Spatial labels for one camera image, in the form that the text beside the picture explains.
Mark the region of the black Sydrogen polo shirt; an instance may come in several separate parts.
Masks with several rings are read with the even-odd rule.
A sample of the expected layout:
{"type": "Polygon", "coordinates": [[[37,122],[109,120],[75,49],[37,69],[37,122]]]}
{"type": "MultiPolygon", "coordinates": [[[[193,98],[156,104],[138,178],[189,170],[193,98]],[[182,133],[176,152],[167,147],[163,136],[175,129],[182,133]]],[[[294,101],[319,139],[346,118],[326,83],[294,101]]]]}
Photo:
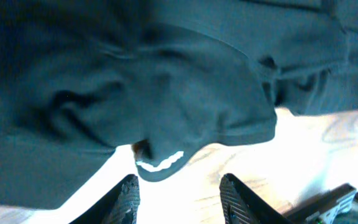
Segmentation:
{"type": "Polygon", "coordinates": [[[358,1],[0,1],[0,205],[56,209],[139,143],[140,176],[358,110],[358,1]]]}

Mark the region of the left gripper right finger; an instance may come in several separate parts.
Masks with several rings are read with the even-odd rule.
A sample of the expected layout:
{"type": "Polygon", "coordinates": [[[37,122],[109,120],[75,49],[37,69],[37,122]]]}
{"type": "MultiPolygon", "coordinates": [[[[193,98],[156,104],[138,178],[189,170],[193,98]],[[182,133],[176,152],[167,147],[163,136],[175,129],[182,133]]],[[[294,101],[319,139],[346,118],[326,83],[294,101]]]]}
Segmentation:
{"type": "Polygon", "coordinates": [[[225,174],[219,185],[225,224],[291,224],[234,174],[225,174]]]}

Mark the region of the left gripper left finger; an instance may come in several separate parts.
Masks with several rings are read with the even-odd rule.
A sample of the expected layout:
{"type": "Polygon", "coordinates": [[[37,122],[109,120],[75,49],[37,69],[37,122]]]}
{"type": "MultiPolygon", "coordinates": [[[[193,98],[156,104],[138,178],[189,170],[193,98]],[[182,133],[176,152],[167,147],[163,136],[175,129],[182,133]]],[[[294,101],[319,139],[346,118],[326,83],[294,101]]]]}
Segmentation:
{"type": "Polygon", "coordinates": [[[136,224],[139,205],[139,181],[129,174],[70,224],[136,224]]]}

